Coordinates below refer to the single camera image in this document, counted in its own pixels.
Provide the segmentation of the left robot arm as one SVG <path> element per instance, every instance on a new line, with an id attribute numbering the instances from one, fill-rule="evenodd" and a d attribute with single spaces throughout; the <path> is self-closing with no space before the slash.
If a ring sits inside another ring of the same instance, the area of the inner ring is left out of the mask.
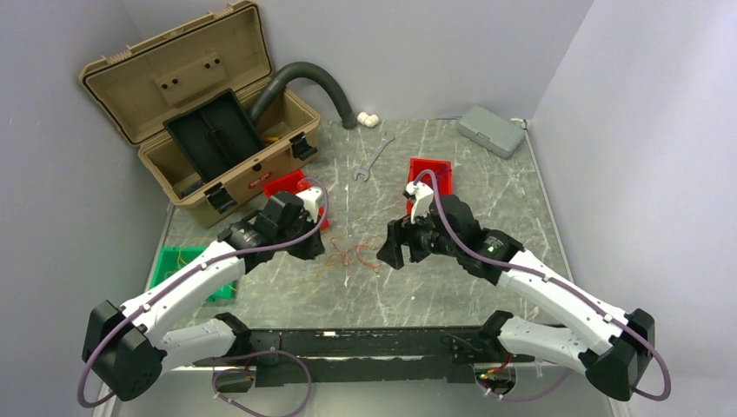
<path id="1" fill-rule="evenodd" d="M 252 350 L 251 331 L 230 313 L 203 324 L 176 329 L 218 289 L 244 277 L 285 251 L 301 260 L 323 254 L 320 227 L 328 198 L 311 187 L 297 194 L 278 192 L 263 208 L 231 223 L 204 251 L 172 276 L 121 305 L 103 301 L 93 308 L 83 343 L 85 368 L 77 387 L 83 407 L 85 383 L 95 374 L 119 400 L 133 400 L 161 374 L 207 358 L 230 365 Z"/>

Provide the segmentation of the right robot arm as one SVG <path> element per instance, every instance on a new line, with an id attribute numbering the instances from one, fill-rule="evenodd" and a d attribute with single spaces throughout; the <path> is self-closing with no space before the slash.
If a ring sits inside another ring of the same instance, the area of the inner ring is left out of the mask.
<path id="1" fill-rule="evenodd" d="M 505 354 L 533 356 L 583 374 L 606 396 L 627 401 L 651 360 L 654 317 L 627 312 L 576 287 L 510 235 L 484 228 L 455 195 L 424 202 L 421 210 L 388 223 L 376 257 L 393 269 L 430 255 L 451 257 L 469 274 L 511 290 L 552 315 L 558 328 L 494 312 L 479 333 L 479 349 L 491 361 Z"/>

